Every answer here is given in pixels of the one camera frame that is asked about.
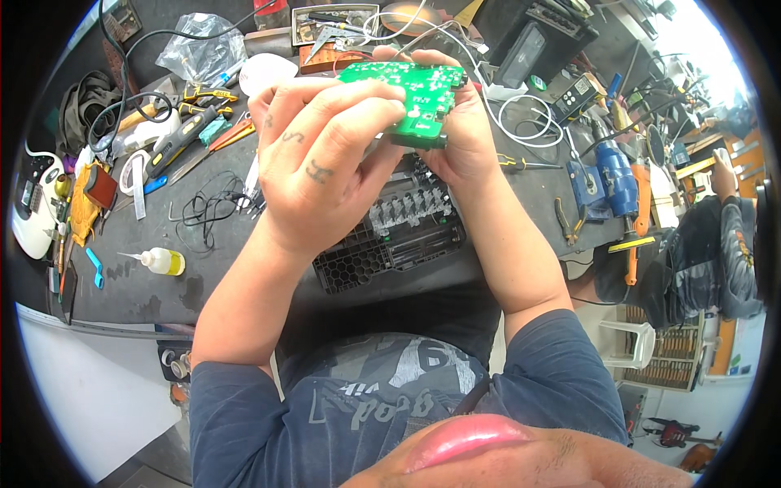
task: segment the plastic bag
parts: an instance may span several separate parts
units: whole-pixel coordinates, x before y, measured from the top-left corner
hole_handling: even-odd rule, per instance
[[[177,30],[195,36],[209,36],[231,25],[213,13],[191,13],[179,18]],[[155,64],[170,69],[183,80],[209,85],[217,75],[246,58],[244,35],[238,29],[232,29],[207,41],[172,36]]]

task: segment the hand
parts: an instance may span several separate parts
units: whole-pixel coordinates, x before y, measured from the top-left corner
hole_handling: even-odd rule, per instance
[[[311,261],[355,227],[402,156],[375,136],[405,114],[403,88],[297,78],[250,99],[259,129],[261,220],[275,244]]]
[[[385,61],[396,52],[390,46],[377,46],[373,55]],[[402,55],[398,60],[422,65],[460,66],[455,59],[433,49],[414,51],[411,58]],[[455,107],[445,116],[442,131],[448,135],[445,149],[418,153],[429,168],[455,190],[474,187],[489,175],[501,171],[488,115],[473,84],[467,83],[455,92]]]
[[[713,165],[711,186],[719,200],[724,202],[728,197],[736,195],[735,170],[732,167],[732,162],[729,160],[729,154],[726,149],[714,149],[713,158],[716,160],[716,163]]]

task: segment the amplifier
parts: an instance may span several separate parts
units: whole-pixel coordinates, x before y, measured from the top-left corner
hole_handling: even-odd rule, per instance
[[[588,20],[578,16],[572,18],[564,7],[545,0],[486,0],[473,22],[490,47],[488,61],[494,66],[501,66],[512,54],[512,47],[523,28],[536,22],[545,46],[530,74],[539,76],[545,83],[599,37],[599,32]]]

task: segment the lips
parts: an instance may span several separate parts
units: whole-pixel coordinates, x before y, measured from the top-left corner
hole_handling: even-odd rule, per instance
[[[531,429],[502,415],[464,415],[427,433],[408,455],[407,473],[438,465],[491,444],[530,442]]]

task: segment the yellow cloth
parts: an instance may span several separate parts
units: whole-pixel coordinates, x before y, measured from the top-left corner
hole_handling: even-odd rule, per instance
[[[89,180],[89,169],[92,166],[86,165],[81,170],[81,174],[73,186],[73,198],[70,201],[70,229],[73,231],[73,240],[82,248],[87,243],[87,235],[92,230],[92,223],[100,212],[100,208],[84,195],[84,187],[87,185],[87,180]]]

